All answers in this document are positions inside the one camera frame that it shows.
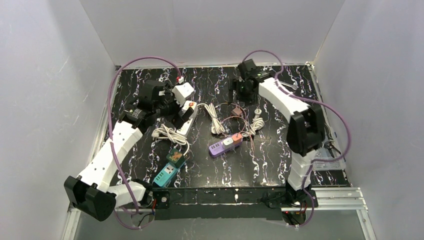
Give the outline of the white multi-socket adapter plug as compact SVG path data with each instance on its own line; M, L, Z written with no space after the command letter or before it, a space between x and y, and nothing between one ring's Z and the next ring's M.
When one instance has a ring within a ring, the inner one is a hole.
M187 100L187 101L184 103L184 106L183 106L183 108L182 108L183 113L185 113L185 112L186 112L188 109L190 109L190 108L193 110L192 115L197 115L197 112L198 112L198 104L197 104L195 101Z

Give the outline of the white power strip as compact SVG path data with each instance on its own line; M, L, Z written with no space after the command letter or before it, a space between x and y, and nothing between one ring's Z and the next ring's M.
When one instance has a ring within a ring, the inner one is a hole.
M184 137L187 137L196 117L197 115L192 115L189 121L187 121L180 129L177 129L176 132Z

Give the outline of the pink small plug adapter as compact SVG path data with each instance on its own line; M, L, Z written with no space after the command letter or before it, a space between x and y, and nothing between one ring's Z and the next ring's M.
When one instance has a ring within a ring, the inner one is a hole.
M235 107L232 111L231 111L231 115L235 116L235 117L241 117L243 115L243 111L241 110L241 108L239 107Z

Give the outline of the green dragon socket cube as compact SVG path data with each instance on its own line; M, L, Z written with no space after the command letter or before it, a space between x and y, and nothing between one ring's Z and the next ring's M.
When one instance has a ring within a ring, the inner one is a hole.
M182 152L173 148L167 154L166 159L175 168L180 168L185 164L186 158Z

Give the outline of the purple power strip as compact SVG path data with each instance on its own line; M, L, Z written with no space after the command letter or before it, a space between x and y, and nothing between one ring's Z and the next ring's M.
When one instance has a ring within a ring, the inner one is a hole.
M236 147L238 147L240 144L237 144L237 145L234 145L233 144L233 146L232 147L230 147L229 149L224 149L223 147L222 147L222 141L223 140L220 140L220 141L218 141L218 142L216 142L216 143L214 143L214 144L212 144L212 145L210 145L209 147L208 147L208 150L209 150L209 155L212 157L212 158L216 158L216 157L218 157L218 156L220 156L220 155L222 155L222 154L225 154L226 152L228 152L228 151L230 151L230 150L233 150L234 148L236 148Z

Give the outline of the teal power strip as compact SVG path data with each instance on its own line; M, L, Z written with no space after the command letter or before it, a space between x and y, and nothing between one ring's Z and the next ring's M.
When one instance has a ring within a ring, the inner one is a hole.
M152 185L157 188L167 188L180 169L180 167L175 167L171 163L167 163L156 175Z

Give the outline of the small white cube charger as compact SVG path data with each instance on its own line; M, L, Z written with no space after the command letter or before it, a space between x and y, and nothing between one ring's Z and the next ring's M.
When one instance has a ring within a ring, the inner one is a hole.
M232 137L227 137L221 142L221 145L224 149L229 149L234 145L234 140Z

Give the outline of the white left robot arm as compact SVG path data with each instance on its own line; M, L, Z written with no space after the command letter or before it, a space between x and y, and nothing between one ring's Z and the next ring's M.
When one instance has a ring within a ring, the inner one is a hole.
M128 181L124 177L122 184L112 186L112 178L116 172L123 172L123 160L159 117L168 117L173 127L162 124L153 131L153 139L190 146L187 138L177 131L195 113L195 103L190 101L194 93L188 82L171 85L146 81L139 95L125 105L109 138L89 165L77 177L68 176L65 180L64 188L72 205L102 222L121 206L133 203L137 208L146 201L152 191L149 183L138 179Z

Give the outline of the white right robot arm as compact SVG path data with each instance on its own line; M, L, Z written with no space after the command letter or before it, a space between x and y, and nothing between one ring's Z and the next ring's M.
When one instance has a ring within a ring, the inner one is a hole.
M325 140L325 118L318 105L309 105L288 91L276 74L261 70L252 59L237 66L240 76L228 81L229 100L248 105L258 97L268 100L288 122L286 142L291 150L291 167L283 191L268 192L263 198L270 208L304 203L310 194L311 171L317 150Z

